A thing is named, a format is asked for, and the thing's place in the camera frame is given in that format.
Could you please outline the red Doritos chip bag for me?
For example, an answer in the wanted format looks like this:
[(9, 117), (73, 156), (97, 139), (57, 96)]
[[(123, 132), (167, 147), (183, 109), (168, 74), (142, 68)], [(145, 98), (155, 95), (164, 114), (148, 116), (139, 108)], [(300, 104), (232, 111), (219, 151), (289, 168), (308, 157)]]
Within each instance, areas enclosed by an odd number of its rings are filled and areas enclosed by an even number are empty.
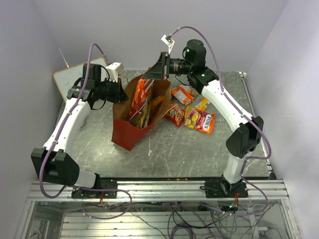
[(151, 79), (140, 78), (138, 80), (129, 114), (131, 120), (142, 112), (147, 103), (153, 83), (154, 80)]

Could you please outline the orange snack packet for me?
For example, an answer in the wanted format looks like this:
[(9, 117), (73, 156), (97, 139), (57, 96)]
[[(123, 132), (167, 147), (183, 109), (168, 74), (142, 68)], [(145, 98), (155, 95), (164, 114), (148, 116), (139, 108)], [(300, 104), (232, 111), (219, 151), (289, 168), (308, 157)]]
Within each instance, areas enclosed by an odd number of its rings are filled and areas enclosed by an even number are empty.
[(184, 106), (188, 106), (194, 102), (198, 93), (190, 86), (176, 86), (171, 90), (171, 94)]

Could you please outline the large gold brown snack bag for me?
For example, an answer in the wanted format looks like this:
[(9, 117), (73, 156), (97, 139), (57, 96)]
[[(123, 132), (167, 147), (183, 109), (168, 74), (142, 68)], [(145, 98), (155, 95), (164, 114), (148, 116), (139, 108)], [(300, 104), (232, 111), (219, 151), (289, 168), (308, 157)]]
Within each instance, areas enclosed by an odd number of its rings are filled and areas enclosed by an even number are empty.
[(129, 119), (130, 124), (133, 126), (142, 129), (149, 125), (150, 118), (153, 117), (154, 113), (157, 111), (157, 108), (163, 102), (164, 96), (158, 96), (153, 98), (151, 95), (147, 98), (147, 103), (142, 109), (142, 112), (135, 116), (133, 119)]

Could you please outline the red brown paper bag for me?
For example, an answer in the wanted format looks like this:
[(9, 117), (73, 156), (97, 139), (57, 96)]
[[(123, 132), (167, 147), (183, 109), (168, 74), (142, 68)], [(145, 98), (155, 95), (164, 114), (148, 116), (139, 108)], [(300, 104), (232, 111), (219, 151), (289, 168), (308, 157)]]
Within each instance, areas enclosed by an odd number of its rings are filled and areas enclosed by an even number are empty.
[(171, 82), (137, 76), (124, 92), (129, 99), (113, 104), (112, 142), (130, 151), (168, 112)]

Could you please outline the Fox's candy bag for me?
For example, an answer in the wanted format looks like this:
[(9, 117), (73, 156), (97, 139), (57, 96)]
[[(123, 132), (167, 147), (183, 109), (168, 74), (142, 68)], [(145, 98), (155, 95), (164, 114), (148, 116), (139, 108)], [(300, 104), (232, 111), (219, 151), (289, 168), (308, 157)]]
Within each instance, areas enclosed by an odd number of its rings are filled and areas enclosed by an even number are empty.
[(212, 134), (215, 114), (210, 114), (195, 107), (187, 106), (184, 115), (184, 125), (188, 128)]

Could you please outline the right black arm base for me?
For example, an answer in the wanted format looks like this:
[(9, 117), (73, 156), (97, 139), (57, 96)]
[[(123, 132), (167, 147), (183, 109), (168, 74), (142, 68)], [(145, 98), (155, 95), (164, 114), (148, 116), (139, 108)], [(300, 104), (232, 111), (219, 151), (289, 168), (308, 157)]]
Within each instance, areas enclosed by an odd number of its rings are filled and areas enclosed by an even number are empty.
[(222, 176), (205, 178), (205, 182), (199, 187), (205, 192), (206, 198), (247, 198), (248, 190), (246, 183), (240, 179), (234, 184), (230, 184)]

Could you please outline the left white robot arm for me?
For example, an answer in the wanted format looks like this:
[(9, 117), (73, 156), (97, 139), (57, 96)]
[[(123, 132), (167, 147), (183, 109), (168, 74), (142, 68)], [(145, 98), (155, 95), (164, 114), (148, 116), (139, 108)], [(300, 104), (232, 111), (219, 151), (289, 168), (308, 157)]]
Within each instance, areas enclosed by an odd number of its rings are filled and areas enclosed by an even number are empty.
[(63, 114), (49, 140), (42, 148), (34, 148), (31, 160), (40, 181), (63, 186), (84, 187), (91, 198), (101, 194), (99, 176), (80, 169), (71, 156), (76, 135), (98, 100), (111, 103), (126, 101), (118, 73), (121, 63), (107, 67), (84, 64), (83, 76), (68, 90)]

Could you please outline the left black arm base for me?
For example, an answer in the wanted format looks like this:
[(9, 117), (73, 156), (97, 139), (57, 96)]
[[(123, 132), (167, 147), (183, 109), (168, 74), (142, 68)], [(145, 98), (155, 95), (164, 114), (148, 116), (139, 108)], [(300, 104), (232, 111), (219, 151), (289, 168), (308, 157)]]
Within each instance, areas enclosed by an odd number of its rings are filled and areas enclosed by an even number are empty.
[(117, 196), (117, 181), (114, 179), (108, 179), (100, 177), (96, 174), (94, 186), (90, 189), (84, 187), (77, 187), (72, 190), (72, 199), (115, 199)]

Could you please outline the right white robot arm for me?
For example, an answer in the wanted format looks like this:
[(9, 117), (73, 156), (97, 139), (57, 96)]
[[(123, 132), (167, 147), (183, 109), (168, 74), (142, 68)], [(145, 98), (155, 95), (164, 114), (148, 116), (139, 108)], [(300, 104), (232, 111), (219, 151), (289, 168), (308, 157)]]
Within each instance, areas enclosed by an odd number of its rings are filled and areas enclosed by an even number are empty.
[(237, 192), (236, 183), (241, 181), (244, 159), (251, 155), (261, 141), (264, 121), (254, 117), (241, 107), (221, 84), (215, 72), (206, 66), (206, 48), (202, 41), (189, 40), (184, 48), (183, 58), (171, 58), (162, 52), (158, 61), (148, 69), (143, 78), (162, 80), (164, 77), (185, 75), (188, 83), (199, 94), (208, 99), (229, 124), (232, 134), (226, 140), (230, 153), (222, 175), (220, 193), (231, 197)]

